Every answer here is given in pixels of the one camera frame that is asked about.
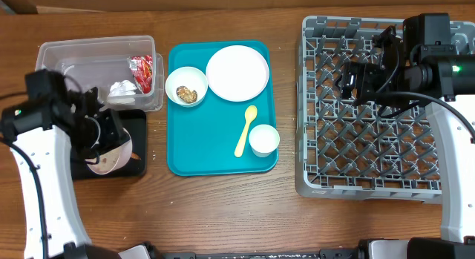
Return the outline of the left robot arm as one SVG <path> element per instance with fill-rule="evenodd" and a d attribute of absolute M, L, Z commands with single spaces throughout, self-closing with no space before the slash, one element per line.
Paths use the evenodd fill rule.
<path fill-rule="evenodd" d="M 27 74 L 27 101 L 1 113 L 1 143 L 15 158 L 22 186 L 25 258 L 65 258 L 67 248 L 91 244 L 71 165 L 98 165 L 132 144 L 118 113 L 98 102 L 96 88 L 69 91 L 65 80 L 48 69 Z"/>

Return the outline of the orange carrot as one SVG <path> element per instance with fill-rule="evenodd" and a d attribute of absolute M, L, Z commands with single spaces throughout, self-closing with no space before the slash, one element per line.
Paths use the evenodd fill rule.
<path fill-rule="evenodd" d="M 134 160 L 141 160 L 140 156 L 135 154 L 135 153 L 131 154 L 131 158 L 134 159 Z"/>

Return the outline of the red snack wrapper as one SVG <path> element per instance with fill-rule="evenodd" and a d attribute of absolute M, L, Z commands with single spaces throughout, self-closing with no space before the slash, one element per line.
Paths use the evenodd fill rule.
<path fill-rule="evenodd" d="M 153 76 L 153 58 L 151 55 L 132 56 L 128 58 L 129 68 L 134 76 L 139 90 L 143 94 L 151 91 Z"/>

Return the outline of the pink bowl with rice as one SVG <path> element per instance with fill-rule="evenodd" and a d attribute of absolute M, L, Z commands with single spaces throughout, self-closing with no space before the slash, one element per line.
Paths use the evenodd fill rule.
<path fill-rule="evenodd" d="M 87 167 L 92 170 L 93 173 L 99 175 L 109 174 L 112 171 L 116 171 L 119 168 L 122 168 L 127 162 L 131 159 L 132 150 L 133 150 L 133 141 L 131 135 L 124 128 L 123 131 L 128 135 L 130 140 L 122 144 L 118 148 L 115 148 L 103 155 L 99 156 L 99 163 L 90 165 L 93 162 L 92 159 L 87 159 Z"/>

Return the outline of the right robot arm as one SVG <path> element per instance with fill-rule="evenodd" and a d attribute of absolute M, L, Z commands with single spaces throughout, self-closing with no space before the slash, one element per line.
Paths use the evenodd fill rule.
<path fill-rule="evenodd" d="M 474 257 L 474 56 L 459 54 L 447 13 L 403 21 L 373 37 L 378 64 L 346 62 L 335 81 L 344 99 L 394 107 L 395 116 L 423 107 L 433 132 L 442 184 L 439 238 L 373 240 L 368 258 Z"/>

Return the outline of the white napkin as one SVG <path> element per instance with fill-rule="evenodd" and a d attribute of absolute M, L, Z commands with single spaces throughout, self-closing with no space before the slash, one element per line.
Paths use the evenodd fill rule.
<path fill-rule="evenodd" d="M 130 105 L 135 103 L 137 86 L 129 80 L 115 82 L 109 91 L 107 103 L 111 105 Z"/>

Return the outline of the white bowl with food scraps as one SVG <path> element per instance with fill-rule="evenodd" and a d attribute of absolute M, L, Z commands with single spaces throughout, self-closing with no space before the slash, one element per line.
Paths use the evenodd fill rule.
<path fill-rule="evenodd" d="M 199 105 L 208 90 L 205 74 L 194 67 L 185 66 L 172 71 L 165 84 L 167 97 L 183 107 Z"/>

